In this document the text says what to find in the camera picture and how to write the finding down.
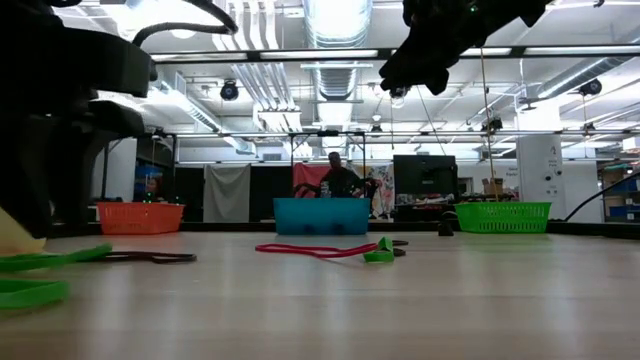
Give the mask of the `red hanging cloth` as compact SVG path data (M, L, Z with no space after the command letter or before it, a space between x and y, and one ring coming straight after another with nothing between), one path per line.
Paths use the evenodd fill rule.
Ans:
M294 196L296 198L313 198L320 189L323 177L328 173L328 165L294 164Z

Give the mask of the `blue plastic basket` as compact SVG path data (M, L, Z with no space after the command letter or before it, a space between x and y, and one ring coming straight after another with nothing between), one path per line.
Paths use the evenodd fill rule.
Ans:
M367 198L275 198L279 235L363 235L368 231Z

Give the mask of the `yellow plastic basket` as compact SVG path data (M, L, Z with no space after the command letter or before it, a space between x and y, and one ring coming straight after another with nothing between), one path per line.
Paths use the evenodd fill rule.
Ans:
M0 256L41 253L46 238L36 239L0 208Z

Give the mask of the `black table frame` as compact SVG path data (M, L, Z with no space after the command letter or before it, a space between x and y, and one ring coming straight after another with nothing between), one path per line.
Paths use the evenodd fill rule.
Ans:
M370 232L436 232L439 222L400 222L369 224ZM186 232L274 232L274 223L196 223L185 222L180 225L180 231ZM628 239L640 241L640 223L567 223L550 221L546 232L574 236L603 236L614 239ZM76 237L100 235L101 227L98 223L89 223L80 228L56 224L52 227L50 238Z

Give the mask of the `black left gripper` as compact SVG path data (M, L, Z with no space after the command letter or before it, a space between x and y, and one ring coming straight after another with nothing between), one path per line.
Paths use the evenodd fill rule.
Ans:
M154 65L118 36L65 30L54 8L83 0L0 0L0 119L60 116L52 135L52 202L70 226L87 222L97 155L145 132L142 115L98 91L144 98ZM47 120L0 127L0 207L36 239L47 236Z

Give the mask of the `floral hanging cloth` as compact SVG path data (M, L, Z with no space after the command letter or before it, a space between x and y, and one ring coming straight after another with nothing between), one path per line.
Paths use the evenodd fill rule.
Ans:
M378 188L371 200L371 215L376 219L387 219L395 209L393 164L354 165L353 170L361 177L375 180Z

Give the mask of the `black frame bracket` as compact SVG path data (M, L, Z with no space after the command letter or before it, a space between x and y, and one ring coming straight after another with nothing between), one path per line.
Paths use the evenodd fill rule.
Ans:
M442 237L451 237L454 235L454 231L451 225L452 220L457 219L457 214L454 211L444 211L439 219L438 223L438 235Z

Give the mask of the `silver ceiling duct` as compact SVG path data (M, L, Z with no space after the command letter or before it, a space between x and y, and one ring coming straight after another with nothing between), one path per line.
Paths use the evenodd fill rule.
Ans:
M314 49L362 48L367 39L372 0L302 0L307 44ZM356 86L355 68L313 71L326 100L347 100Z

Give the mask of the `black overhead frame bar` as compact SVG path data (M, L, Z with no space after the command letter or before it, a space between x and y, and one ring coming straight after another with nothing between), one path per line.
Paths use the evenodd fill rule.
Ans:
M165 52L152 53L151 58L158 64L382 61L395 53L394 48L281 49ZM471 48L459 58L479 59L481 56L488 59L638 57L640 44Z

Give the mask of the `red rubber band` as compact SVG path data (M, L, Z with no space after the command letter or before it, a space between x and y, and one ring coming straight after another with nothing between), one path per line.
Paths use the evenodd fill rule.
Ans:
M375 243L364 244L353 248L335 248L326 246L296 246L289 244L269 243L255 247L257 252L305 255L321 259L345 258L372 252L377 249Z

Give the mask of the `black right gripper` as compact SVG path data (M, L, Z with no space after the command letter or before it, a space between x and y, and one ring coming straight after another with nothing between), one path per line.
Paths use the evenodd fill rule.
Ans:
M460 54L480 45L479 0L403 0L410 28L399 49L379 70L383 90L425 85L432 95L447 87Z

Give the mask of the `green rubber band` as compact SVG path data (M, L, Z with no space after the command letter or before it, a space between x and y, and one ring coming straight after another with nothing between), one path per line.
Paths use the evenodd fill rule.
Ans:
M392 263L395 260L393 241L388 237L381 238L376 247L363 254L366 263Z
M0 309L24 309L65 300L70 286L62 281L0 279Z
M0 273L15 273L64 266L104 257L111 250L112 246L110 244L102 244L93 248L64 254L23 254L0 257Z

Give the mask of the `grey hanging cloth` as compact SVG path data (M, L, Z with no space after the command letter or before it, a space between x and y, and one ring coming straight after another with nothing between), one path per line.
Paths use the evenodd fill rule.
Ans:
M251 166L204 168L203 221L246 223L250 213Z

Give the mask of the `white pillar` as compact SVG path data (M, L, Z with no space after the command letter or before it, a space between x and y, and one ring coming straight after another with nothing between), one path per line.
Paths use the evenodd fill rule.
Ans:
M519 199L549 202L549 219L567 215L562 146L559 135L526 135L516 142Z

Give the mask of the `orange plastic basket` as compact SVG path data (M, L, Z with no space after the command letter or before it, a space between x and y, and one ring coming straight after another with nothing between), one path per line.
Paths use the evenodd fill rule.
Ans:
M105 235L154 235L179 230L184 206L159 202L99 202Z

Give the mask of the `person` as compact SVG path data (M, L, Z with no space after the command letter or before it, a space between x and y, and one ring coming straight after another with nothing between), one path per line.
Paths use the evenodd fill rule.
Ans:
M142 201L144 203L160 202L163 197L163 185L161 176L149 176L145 179L145 189Z
M359 198L362 196L361 179L350 169L342 166L338 152L328 154L329 171L323 176L320 185L325 185L332 198Z

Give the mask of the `shelf with blue bins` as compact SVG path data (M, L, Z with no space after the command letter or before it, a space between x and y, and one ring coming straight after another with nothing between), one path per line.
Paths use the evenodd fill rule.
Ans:
M602 180L605 221L640 223L640 165L605 167Z

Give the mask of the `black monitor screen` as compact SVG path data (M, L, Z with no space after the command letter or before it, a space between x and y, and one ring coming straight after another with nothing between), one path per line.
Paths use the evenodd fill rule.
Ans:
M396 195L459 195L454 156L395 155L393 166Z

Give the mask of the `green plastic basket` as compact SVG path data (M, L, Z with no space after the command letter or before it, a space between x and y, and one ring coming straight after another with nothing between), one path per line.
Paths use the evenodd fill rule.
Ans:
M455 205L462 231L481 234L544 233L549 202L473 202Z

